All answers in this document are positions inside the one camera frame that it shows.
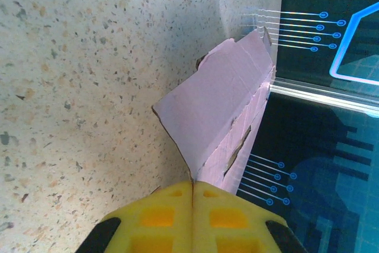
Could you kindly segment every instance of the blue circle icon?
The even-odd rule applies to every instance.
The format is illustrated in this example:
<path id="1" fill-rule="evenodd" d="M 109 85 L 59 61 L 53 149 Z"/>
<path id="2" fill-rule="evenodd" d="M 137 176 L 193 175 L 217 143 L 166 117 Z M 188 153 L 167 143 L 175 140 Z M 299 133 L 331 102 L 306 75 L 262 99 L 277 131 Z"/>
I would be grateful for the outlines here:
<path id="1" fill-rule="evenodd" d="M 333 33 L 332 36 L 333 36 L 334 39 L 338 39 L 338 38 L 341 38 L 342 35 L 341 35 L 341 33 L 337 32 L 337 33 Z"/>
<path id="2" fill-rule="evenodd" d="M 329 16 L 329 13 L 328 12 L 325 12 L 325 11 L 323 11 L 323 12 L 321 12 L 320 14 L 319 14 L 319 17 L 321 18 L 321 19 L 325 19 L 325 18 L 327 18 Z"/>
<path id="3" fill-rule="evenodd" d="M 325 26 L 324 26 L 324 25 L 319 24 L 319 25 L 316 26 L 316 30 L 317 30 L 317 31 L 322 31 L 322 30 L 324 30 L 324 29 L 325 29 Z"/>
<path id="4" fill-rule="evenodd" d="M 344 26 L 344 25 L 346 25 L 346 21 L 345 21 L 345 20 L 338 20 L 338 21 L 337 21 L 337 26 L 342 27 L 342 26 Z"/>
<path id="5" fill-rule="evenodd" d="M 289 198 L 284 198 L 283 203 L 287 206 L 290 204 L 290 199 Z"/>

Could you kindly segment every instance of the cardboard box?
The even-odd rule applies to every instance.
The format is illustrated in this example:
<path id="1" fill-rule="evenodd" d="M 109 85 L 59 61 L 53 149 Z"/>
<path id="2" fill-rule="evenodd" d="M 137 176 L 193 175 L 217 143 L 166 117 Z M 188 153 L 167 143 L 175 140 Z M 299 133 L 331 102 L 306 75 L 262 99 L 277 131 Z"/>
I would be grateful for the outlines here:
<path id="1" fill-rule="evenodd" d="M 211 50 L 153 106 L 194 180 L 237 192 L 269 95 L 269 38 L 256 31 Z"/>

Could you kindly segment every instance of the blue digital graphic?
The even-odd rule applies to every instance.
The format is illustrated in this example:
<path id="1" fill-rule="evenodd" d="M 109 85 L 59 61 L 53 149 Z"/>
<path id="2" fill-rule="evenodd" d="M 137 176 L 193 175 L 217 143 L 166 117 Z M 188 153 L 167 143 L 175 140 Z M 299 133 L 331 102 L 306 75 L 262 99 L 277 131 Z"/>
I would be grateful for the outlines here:
<path id="1" fill-rule="evenodd" d="M 327 18 L 329 16 L 329 14 L 327 13 L 327 12 L 321 12 L 320 14 L 319 14 L 319 17 L 321 18 L 321 19 L 325 19 L 325 18 Z"/>
<path id="2" fill-rule="evenodd" d="M 268 206 L 272 206 L 274 200 L 281 201 L 285 206 L 289 205 L 290 199 L 282 196 L 285 195 L 285 193 L 288 194 L 293 192 L 294 187 L 292 185 L 280 183 L 280 180 L 282 180 L 281 174 L 284 174 L 293 180 L 297 178 L 296 173 L 288 173 L 280 170 L 285 167 L 283 162 L 275 162 L 252 153 L 250 156 L 251 158 L 249 159 L 249 162 L 256 164 L 257 167 L 253 167 L 249 164 L 246 165 L 240 185 L 247 187 L 248 191 L 245 191 L 241 187 L 239 187 L 239 191 L 265 201 Z"/>
<path id="3" fill-rule="evenodd" d="M 319 25 L 316 26 L 316 30 L 317 31 L 323 31 L 324 29 L 325 29 L 324 25 L 319 24 Z"/>
<path id="4" fill-rule="evenodd" d="M 337 25 L 342 27 L 342 26 L 346 25 L 346 21 L 345 20 L 338 20 Z"/>
<path id="5" fill-rule="evenodd" d="M 340 67 L 343 57 L 346 54 L 346 51 L 350 45 L 350 42 L 356 32 L 356 29 L 358 28 L 359 22 L 362 18 L 375 13 L 379 11 L 379 2 L 373 4 L 372 6 L 369 6 L 363 10 L 360 10 L 359 12 L 353 14 L 353 16 L 350 19 L 350 22 L 346 28 L 345 34 L 343 35 L 342 41 L 339 45 L 339 48 L 337 50 L 336 56 L 333 60 L 332 66 L 330 67 L 329 74 L 338 79 L 343 79 L 347 81 L 355 81 L 355 82 L 360 82 L 364 84 L 371 84 L 371 85 L 376 85 L 379 86 L 379 81 L 377 80 L 371 80 L 367 78 L 360 78 L 360 77 L 355 77 L 355 76 L 349 76 L 349 75 L 342 75 L 338 73 L 338 68 Z"/>
<path id="6" fill-rule="evenodd" d="M 338 39 L 338 38 L 341 38 L 342 35 L 341 35 L 341 33 L 337 32 L 337 33 L 333 33 L 332 36 L 334 39 Z"/>

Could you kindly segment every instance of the yellow robot part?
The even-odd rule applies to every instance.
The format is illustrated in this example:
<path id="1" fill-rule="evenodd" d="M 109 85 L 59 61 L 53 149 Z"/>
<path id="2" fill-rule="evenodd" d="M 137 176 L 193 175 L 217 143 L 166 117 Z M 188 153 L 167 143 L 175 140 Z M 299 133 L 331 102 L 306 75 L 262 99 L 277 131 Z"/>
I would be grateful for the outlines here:
<path id="1" fill-rule="evenodd" d="M 205 182 L 194 187 L 193 252 L 281 253 L 266 227 L 285 220 Z"/>
<path id="2" fill-rule="evenodd" d="M 108 214 L 77 253 L 306 252 L 286 230 L 291 232 L 283 218 L 205 182 L 188 181 Z"/>
<path id="3" fill-rule="evenodd" d="M 192 184 L 182 182 L 118 209 L 121 223 L 106 253 L 190 253 Z"/>

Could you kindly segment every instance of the glass panel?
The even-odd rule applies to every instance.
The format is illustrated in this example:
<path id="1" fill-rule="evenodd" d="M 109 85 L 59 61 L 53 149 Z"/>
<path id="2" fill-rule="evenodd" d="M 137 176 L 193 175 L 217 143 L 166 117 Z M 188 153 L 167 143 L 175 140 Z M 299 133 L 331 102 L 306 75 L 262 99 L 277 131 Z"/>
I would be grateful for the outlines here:
<path id="1" fill-rule="evenodd" d="M 271 94 L 237 195 L 284 217 L 309 253 L 378 252 L 378 130 L 364 113 Z"/>
<path id="2" fill-rule="evenodd" d="M 379 0 L 282 0 L 282 11 L 255 15 L 279 45 L 278 77 L 379 97 Z"/>
<path id="3" fill-rule="evenodd" d="M 271 92 L 379 117 L 379 100 L 354 92 L 279 77 L 271 85 Z"/>

